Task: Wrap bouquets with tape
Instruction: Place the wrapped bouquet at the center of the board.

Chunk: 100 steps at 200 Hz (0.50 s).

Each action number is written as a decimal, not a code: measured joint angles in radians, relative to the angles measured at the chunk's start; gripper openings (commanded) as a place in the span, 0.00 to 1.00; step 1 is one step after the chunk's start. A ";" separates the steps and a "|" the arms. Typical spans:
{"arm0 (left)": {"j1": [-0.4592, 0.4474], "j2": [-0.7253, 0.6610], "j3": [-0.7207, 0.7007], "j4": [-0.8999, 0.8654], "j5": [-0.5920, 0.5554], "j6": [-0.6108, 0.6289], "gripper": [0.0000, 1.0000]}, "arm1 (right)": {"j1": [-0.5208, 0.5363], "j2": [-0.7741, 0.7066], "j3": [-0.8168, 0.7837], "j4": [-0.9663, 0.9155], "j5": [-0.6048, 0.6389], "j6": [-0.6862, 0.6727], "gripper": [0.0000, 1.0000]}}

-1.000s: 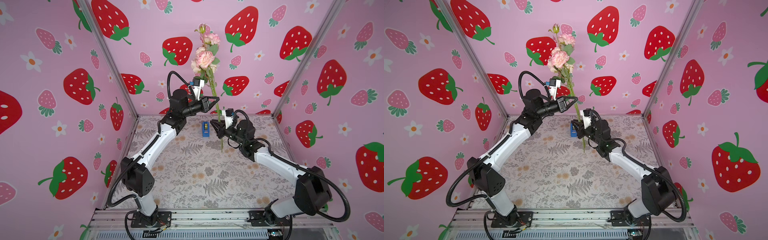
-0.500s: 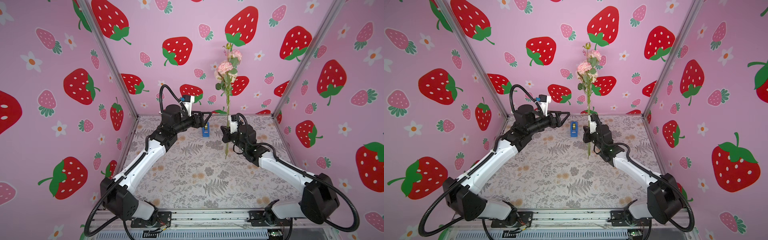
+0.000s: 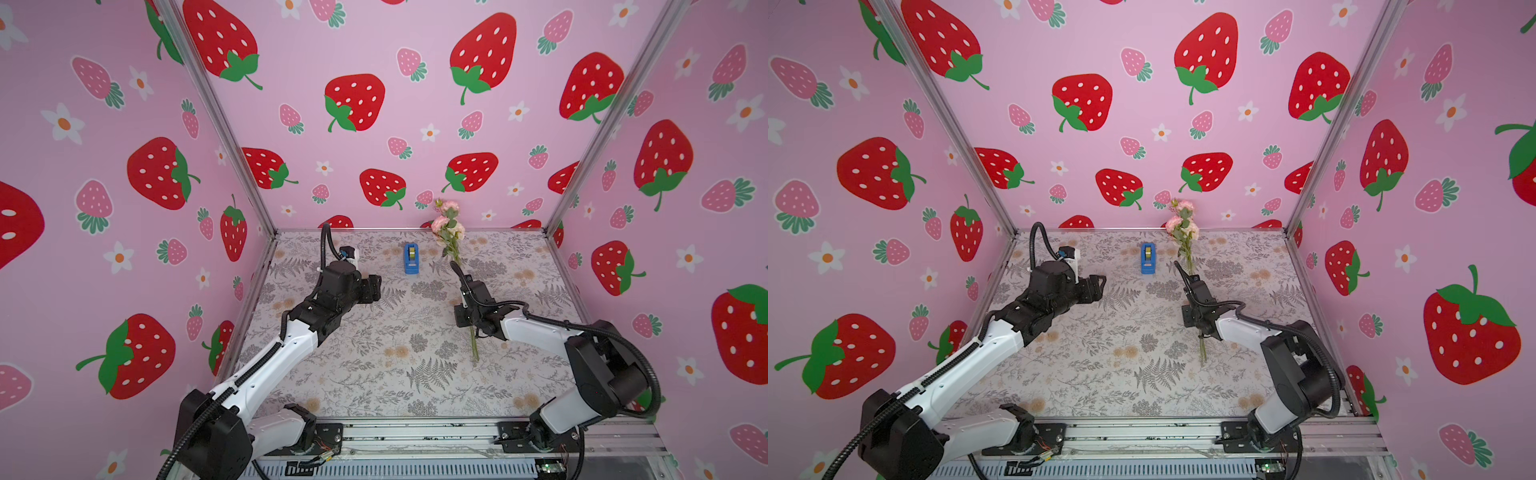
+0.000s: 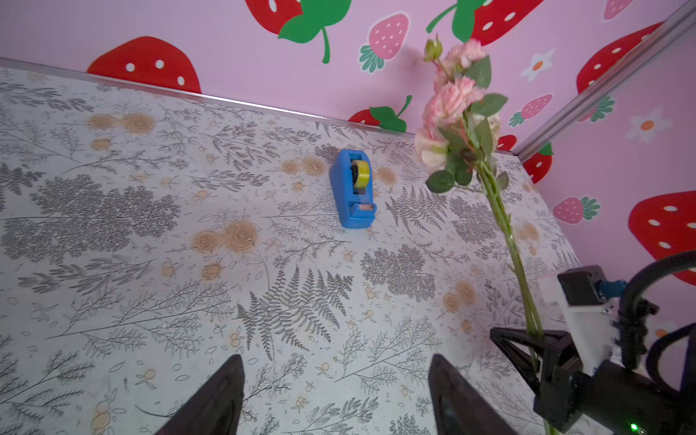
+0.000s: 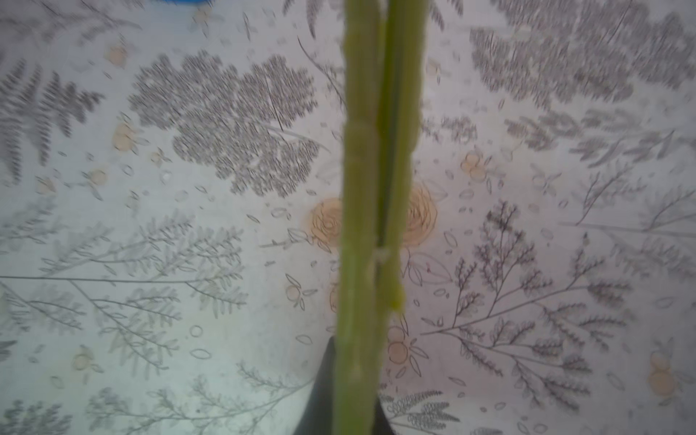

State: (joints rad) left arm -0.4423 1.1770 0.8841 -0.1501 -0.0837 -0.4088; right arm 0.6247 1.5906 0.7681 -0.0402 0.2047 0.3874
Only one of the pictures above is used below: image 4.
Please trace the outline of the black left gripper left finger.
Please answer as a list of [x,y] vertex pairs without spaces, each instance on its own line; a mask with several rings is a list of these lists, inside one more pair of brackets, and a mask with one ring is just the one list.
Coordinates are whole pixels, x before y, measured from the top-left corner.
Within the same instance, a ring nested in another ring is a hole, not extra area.
[[245,372],[232,355],[156,432],[156,435],[235,435],[243,407]]

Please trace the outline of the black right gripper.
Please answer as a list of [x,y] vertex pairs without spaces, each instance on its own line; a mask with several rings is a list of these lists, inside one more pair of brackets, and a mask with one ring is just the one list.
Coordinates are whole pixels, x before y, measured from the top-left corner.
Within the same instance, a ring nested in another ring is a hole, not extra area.
[[[646,376],[610,360],[584,373],[570,333],[560,330],[531,335],[495,327],[489,338],[536,395],[534,411],[558,431],[587,416],[614,434],[695,433],[694,331],[675,331],[655,342]],[[659,362],[663,351],[683,339],[689,346],[676,390],[660,376]]]

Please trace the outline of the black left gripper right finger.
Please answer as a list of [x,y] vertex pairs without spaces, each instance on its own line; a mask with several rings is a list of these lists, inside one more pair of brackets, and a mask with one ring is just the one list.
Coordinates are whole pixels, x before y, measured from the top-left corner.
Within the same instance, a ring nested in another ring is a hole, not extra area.
[[438,435],[516,435],[444,356],[433,355],[428,374]]

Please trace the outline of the artificial pink flower bouquet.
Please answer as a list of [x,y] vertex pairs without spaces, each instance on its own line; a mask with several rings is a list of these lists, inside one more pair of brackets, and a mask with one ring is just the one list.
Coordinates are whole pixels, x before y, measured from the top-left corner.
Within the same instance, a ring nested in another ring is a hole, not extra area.
[[542,322],[514,236],[512,217],[502,199],[509,176],[498,171],[493,157],[500,138],[500,111],[508,98],[489,91],[491,61],[478,40],[471,39],[444,53],[442,41],[435,37],[427,41],[423,61],[436,68],[434,95],[425,105],[423,127],[415,135],[416,155],[431,172],[426,186],[432,193],[446,193],[466,188],[473,179],[480,183],[509,250],[526,331],[540,338]]

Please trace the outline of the yellow-green tape roll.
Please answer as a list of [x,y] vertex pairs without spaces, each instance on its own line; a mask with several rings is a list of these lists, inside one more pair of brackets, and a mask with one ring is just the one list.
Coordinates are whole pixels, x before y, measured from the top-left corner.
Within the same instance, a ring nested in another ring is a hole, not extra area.
[[371,167],[368,161],[353,159],[352,166],[353,189],[358,192],[365,191],[371,182]]

